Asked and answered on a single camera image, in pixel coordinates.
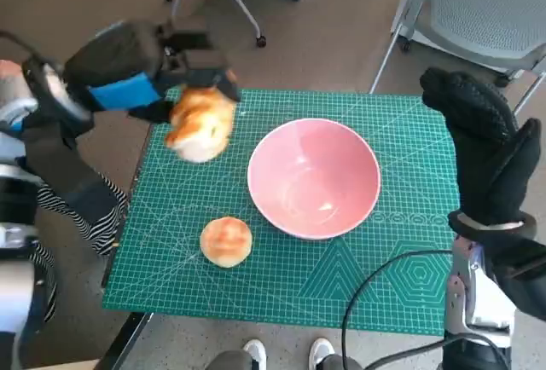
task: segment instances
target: pink bowl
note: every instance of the pink bowl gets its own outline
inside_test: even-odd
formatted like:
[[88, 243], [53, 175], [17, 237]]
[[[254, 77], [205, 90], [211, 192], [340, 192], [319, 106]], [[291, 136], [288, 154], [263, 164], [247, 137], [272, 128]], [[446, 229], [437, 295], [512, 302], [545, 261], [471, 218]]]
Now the pink bowl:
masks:
[[380, 170], [374, 152], [350, 128], [301, 119], [274, 129], [254, 149], [248, 188], [273, 225], [325, 240], [355, 228], [372, 211]]

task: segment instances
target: black glove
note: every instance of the black glove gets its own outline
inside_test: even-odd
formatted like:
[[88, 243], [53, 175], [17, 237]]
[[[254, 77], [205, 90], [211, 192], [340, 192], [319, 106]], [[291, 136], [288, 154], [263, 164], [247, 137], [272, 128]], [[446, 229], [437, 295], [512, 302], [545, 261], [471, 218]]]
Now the black glove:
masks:
[[540, 157], [540, 121], [518, 130], [504, 96], [466, 73], [430, 68], [420, 82], [423, 102], [445, 116], [455, 143], [461, 211], [484, 225], [522, 220]]

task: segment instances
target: blue tape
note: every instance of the blue tape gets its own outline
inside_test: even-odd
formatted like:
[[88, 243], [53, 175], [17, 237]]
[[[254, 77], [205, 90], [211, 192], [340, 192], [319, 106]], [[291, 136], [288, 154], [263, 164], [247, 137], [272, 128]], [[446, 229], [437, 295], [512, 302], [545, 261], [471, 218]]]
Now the blue tape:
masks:
[[160, 99], [145, 73], [106, 86], [89, 87], [89, 91], [107, 110], [129, 110]]

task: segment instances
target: person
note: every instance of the person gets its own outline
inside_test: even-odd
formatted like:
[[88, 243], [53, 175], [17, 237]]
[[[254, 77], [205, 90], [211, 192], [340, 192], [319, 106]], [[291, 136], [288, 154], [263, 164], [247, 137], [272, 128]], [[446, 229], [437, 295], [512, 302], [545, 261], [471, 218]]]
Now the person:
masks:
[[[362, 367], [347, 357], [348, 370], [362, 370]], [[266, 370], [267, 355], [264, 344], [258, 339], [250, 340], [241, 350], [229, 350], [217, 355], [206, 370]], [[326, 338], [318, 338], [309, 351], [309, 370], [343, 370], [340, 355], [335, 354], [333, 345]]]

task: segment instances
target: floor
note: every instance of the floor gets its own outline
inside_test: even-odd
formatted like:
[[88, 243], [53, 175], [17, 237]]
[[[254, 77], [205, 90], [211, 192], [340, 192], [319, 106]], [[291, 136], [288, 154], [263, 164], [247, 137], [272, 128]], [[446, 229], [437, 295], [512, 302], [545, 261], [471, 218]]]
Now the floor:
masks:
[[[245, 0], [268, 38], [256, 49], [253, 31], [231, 0], [209, 0], [199, 9], [218, 45], [229, 57], [242, 86], [259, 88], [365, 91], [389, 41], [398, 0]], [[95, 31], [126, 17], [158, 19], [167, 9], [162, 0], [0, 0], [0, 26], [31, 39], [57, 59], [66, 59]], [[0, 43], [3, 57], [22, 59], [20, 51]], [[395, 49], [378, 93], [419, 94], [418, 79], [429, 66], [465, 70], [491, 80], [491, 72], [441, 52], [414, 45], [403, 55]], [[511, 85], [512, 104], [530, 77]], [[521, 113], [546, 119], [546, 87]], [[80, 142], [82, 155], [120, 187], [127, 189], [142, 149], [147, 126], [121, 113], [97, 118], [97, 127]], [[546, 199], [543, 162], [530, 184], [525, 209], [543, 218]], [[96, 358], [105, 351], [126, 314], [101, 309], [100, 281], [105, 261], [77, 237], [70, 221], [41, 213], [44, 242], [55, 251], [61, 272], [56, 318], [29, 344], [27, 365]], [[546, 232], [541, 233], [546, 241]], [[541, 349], [544, 324], [519, 315], [514, 341], [514, 368], [538, 368], [546, 362]], [[306, 368], [308, 349], [317, 336], [340, 347], [340, 332], [331, 329], [259, 325], [186, 317], [155, 316], [124, 368], [202, 369], [220, 351], [236, 349], [247, 339], [261, 338], [270, 370]], [[362, 364], [431, 338], [400, 334], [349, 332], [348, 351]], [[391, 369], [430, 369], [439, 352], [399, 363]]]

